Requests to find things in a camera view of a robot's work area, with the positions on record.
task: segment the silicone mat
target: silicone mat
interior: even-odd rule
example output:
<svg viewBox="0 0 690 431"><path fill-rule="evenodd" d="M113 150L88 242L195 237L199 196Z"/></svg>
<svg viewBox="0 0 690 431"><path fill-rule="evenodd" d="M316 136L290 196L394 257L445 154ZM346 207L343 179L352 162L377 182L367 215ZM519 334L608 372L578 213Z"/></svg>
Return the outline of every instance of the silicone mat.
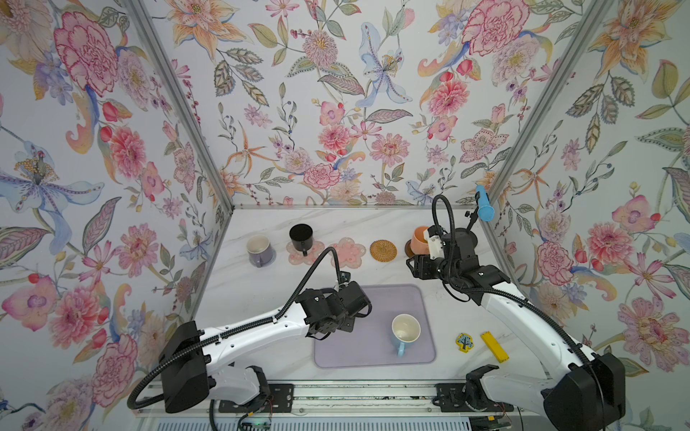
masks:
<svg viewBox="0 0 690 431"><path fill-rule="evenodd" d="M362 286L372 305L371 314L355 320L352 332L336 331L323 341L314 342L314 362L319 368L375 367L430 363L436 347L426 318L422 291L413 284ZM397 356L391 339L391 324L399 314L411 314L420 323L419 339Z"/></svg>

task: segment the coaster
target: coaster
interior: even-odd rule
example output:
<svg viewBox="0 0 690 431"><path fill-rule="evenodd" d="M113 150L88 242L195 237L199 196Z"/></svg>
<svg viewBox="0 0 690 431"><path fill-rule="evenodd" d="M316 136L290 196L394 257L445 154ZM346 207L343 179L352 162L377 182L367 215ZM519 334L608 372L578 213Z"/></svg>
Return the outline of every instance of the coaster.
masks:
<svg viewBox="0 0 690 431"><path fill-rule="evenodd" d="M412 257L415 255L415 253L412 251L412 240L408 239L407 244L405 244L405 254L407 254L407 257Z"/></svg>
<svg viewBox="0 0 690 431"><path fill-rule="evenodd" d="M309 252L306 256L304 256L302 252L298 252L297 249L295 249L292 241L288 242L288 245L285 247L285 249L288 250L288 253L290 253L288 260L291 264L299 265L301 263L306 263L307 265L311 266L317 257L319 257L319 254L326 249L326 247L321 241L314 241L314 245L312 245L312 247L309 249Z"/></svg>
<svg viewBox="0 0 690 431"><path fill-rule="evenodd" d="M341 268L356 269L362 266L362 256L366 254L366 247L362 244L355 244L352 238L343 238L339 243L330 244L329 247L335 248ZM333 257L331 257L331 265L335 267L335 259Z"/></svg>
<svg viewBox="0 0 690 431"><path fill-rule="evenodd" d="M385 239L372 242L369 246L369 252L379 262L390 262L397 256L395 244Z"/></svg>

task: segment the floral wallpaper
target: floral wallpaper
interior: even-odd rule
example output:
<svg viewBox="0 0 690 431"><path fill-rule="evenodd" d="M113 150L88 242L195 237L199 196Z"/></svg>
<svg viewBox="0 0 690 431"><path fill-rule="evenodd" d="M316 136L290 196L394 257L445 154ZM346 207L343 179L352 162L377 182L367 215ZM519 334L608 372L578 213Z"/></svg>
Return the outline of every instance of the floral wallpaper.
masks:
<svg viewBox="0 0 690 431"><path fill-rule="evenodd" d="M471 203L584 0L165 0L146 7L242 206Z"/></svg>
<svg viewBox="0 0 690 431"><path fill-rule="evenodd" d="M617 0L497 198L522 291L625 365L615 430L685 430L690 5Z"/></svg>
<svg viewBox="0 0 690 431"><path fill-rule="evenodd" d="M128 429L190 317L228 214L168 97L118 0L0 0L3 430Z"/></svg>

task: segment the yellow eraser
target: yellow eraser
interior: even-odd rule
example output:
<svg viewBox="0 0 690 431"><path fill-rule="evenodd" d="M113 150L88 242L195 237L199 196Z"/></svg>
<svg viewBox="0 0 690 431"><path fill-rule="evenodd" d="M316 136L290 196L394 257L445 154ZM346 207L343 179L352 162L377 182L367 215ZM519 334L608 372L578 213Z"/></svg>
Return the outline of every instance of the yellow eraser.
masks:
<svg viewBox="0 0 690 431"><path fill-rule="evenodd" d="M509 359L508 354L506 353L505 350L501 347L501 345L496 341L495 338L493 338L493 335L491 335L490 332L485 332L482 334L482 340L486 343L486 345L489 347L489 350L491 353L493 353L493 356L498 359L499 363L505 362Z"/></svg>

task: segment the woven rattan coaster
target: woven rattan coaster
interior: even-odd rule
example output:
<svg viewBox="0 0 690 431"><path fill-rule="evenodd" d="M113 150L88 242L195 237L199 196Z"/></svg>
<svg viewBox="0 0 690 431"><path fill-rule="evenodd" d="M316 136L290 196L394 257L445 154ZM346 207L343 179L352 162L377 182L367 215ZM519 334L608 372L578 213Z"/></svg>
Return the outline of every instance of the woven rattan coaster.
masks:
<svg viewBox="0 0 690 431"><path fill-rule="evenodd" d="M385 239L372 242L369 246L369 252L379 262L390 262L397 256L395 245Z"/></svg>

